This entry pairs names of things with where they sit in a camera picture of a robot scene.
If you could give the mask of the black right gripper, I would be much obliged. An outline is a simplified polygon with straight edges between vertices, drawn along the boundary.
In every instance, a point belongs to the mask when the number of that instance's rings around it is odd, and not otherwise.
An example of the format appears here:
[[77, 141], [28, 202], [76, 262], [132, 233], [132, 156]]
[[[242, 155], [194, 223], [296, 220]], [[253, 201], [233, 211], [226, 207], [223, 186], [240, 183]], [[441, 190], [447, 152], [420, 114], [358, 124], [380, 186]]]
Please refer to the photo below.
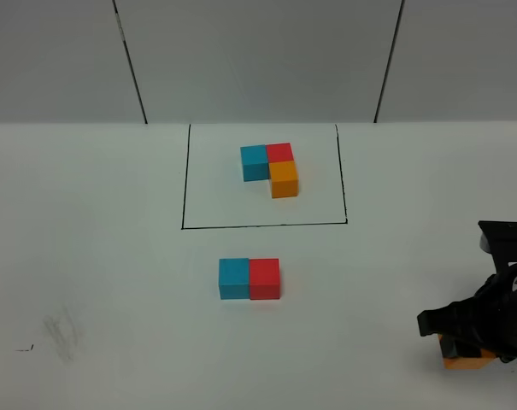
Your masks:
[[517, 263], [491, 275], [476, 293], [417, 316], [423, 337], [440, 335], [444, 358], [459, 356], [456, 340], [489, 350], [501, 361], [517, 359]]

